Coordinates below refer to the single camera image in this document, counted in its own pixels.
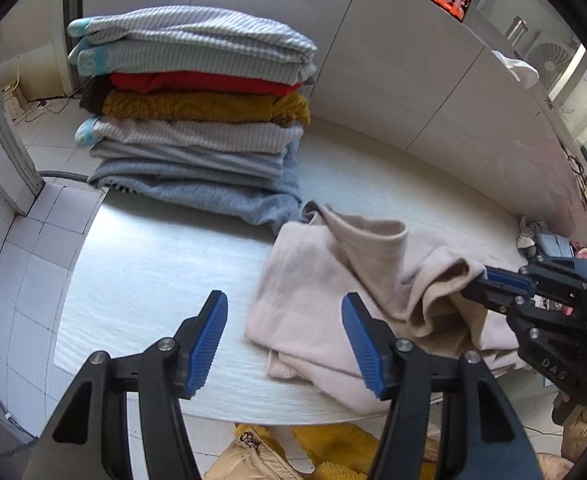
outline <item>zipper pull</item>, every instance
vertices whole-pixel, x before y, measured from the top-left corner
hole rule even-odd
[[[249,447],[257,449],[258,443],[255,440],[253,440],[253,436],[248,431],[245,431],[243,434],[240,435],[240,442],[242,442],[242,444],[246,444]]]

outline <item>blue gripper pad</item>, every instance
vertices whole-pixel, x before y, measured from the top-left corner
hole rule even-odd
[[[342,300],[342,324],[365,385],[381,400],[390,398],[393,381],[393,352],[395,336],[389,326],[373,319],[360,296],[351,292]]]
[[[207,380],[213,357],[227,324],[227,313],[227,295],[219,290],[212,291],[195,319],[196,328],[199,330],[186,357],[187,375],[184,389],[189,396],[195,395]]]
[[[487,268],[487,278],[493,282],[504,283],[505,285],[515,286],[516,288],[525,290],[530,298],[535,295],[535,290],[533,290],[531,283],[526,278],[517,278],[515,276],[510,276],[509,274],[503,274],[499,272],[499,270],[492,270],[489,268]]]

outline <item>stack of folded clothes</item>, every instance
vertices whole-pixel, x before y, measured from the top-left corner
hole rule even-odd
[[[78,146],[103,161],[96,187],[137,192],[277,233],[300,217],[296,152],[309,124],[297,90],[315,44],[287,25],[213,7],[155,7],[81,18],[69,55],[94,76],[95,114]]]

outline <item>yellow fleece garment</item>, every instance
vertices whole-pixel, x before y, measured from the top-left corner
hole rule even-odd
[[[250,428],[267,446],[287,460],[284,449],[267,428],[239,424],[236,436]],[[366,480],[379,444],[372,434],[348,422],[294,426],[291,431],[314,466],[311,473],[301,473],[307,480]],[[419,480],[433,480],[435,466],[435,463],[424,461]]]
[[[136,94],[112,90],[102,113],[118,119],[158,121],[215,121],[218,123],[275,123],[283,127],[311,121],[307,100],[292,92],[224,94],[218,92],[155,92]]]

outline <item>pink clothing item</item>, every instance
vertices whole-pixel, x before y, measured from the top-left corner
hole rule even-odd
[[[244,336],[272,350],[269,376],[305,378],[354,412],[386,409],[365,388],[342,326],[348,292],[429,353],[477,348],[494,371],[522,365],[505,317],[458,293],[484,264],[500,266],[481,246],[313,202],[305,213],[309,224],[288,222],[280,231],[247,315]]]

